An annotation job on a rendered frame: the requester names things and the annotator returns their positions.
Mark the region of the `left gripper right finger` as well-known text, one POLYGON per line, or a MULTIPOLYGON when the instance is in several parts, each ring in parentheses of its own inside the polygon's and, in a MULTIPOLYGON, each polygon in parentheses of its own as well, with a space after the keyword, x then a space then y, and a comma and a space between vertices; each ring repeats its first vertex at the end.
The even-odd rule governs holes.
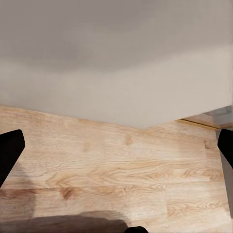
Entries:
POLYGON ((233 168, 233 131, 222 129, 217 145, 233 168))

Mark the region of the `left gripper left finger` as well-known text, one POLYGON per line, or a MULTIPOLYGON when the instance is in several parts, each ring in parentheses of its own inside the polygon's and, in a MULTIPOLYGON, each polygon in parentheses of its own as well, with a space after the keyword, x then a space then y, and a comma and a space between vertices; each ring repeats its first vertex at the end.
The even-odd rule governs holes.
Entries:
POLYGON ((0 134, 0 187, 25 149, 21 129, 0 134))

